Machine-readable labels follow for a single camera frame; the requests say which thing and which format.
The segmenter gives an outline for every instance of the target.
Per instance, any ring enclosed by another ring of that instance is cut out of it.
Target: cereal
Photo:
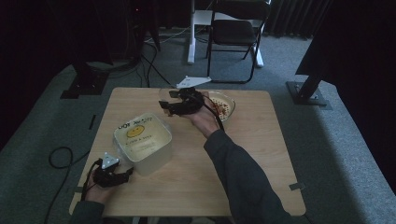
[[[219,98],[210,98],[210,100],[215,105],[215,109],[221,121],[226,120],[230,115],[230,105],[228,105],[226,101]]]

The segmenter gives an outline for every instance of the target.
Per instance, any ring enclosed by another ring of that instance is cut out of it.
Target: desk
[[[91,153],[78,182],[82,186],[90,166],[105,152],[116,156],[113,132],[126,121],[152,112],[172,128],[173,158],[152,175],[134,173],[106,205],[114,217],[218,217],[230,216],[227,197],[212,161],[204,150],[205,138],[189,120],[167,117],[160,108],[159,89],[116,88],[108,101]],[[236,108],[225,131],[267,174],[286,211],[303,215],[305,205],[270,95],[266,91],[221,91],[234,98]],[[120,166],[116,173],[129,167]],[[80,194],[70,206],[72,213]]]
[[[212,17],[211,10],[195,10],[195,0],[191,0],[191,36],[190,36],[190,47],[189,47],[189,57],[187,59],[188,64],[194,64],[195,61],[195,25],[210,25],[210,20]],[[262,54],[260,50],[257,53],[256,65],[263,67]]]

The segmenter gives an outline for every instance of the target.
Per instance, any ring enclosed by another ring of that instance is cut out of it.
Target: chair
[[[225,14],[235,20],[217,19],[219,13]],[[253,78],[255,59],[259,51],[263,26],[269,16],[270,5],[264,0],[214,0],[212,5],[212,19],[209,29],[209,39],[206,49],[207,76],[210,77],[210,64],[212,51],[237,51],[245,52],[245,60],[251,49],[254,49],[254,58],[251,66],[250,77],[247,80],[217,80],[216,83],[248,83]],[[258,22],[258,26],[253,26],[253,22]],[[212,45],[220,46],[243,46],[247,50],[212,49]]]

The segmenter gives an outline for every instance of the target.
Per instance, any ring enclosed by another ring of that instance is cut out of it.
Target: hand
[[[102,188],[93,182],[93,175],[95,172],[91,173],[90,180],[88,181],[87,194],[85,195],[85,201],[97,202],[105,204],[108,199],[116,191],[116,187]]]
[[[205,99],[205,104],[210,108],[214,108],[212,102],[209,100],[209,93],[203,91],[202,95]],[[216,121],[215,116],[205,107],[190,115],[181,115],[182,118],[191,120],[192,124],[204,135],[205,138],[209,137],[210,134],[219,129],[219,124]]]

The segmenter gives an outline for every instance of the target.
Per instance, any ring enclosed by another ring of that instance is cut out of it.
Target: sleeve
[[[204,148],[213,161],[237,224],[290,224],[265,172],[222,130],[212,133]]]
[[[78,202],[70,219],[70,224],[102,223],[102,214],[104,210],[105,205],[102,203],[89,201]]]

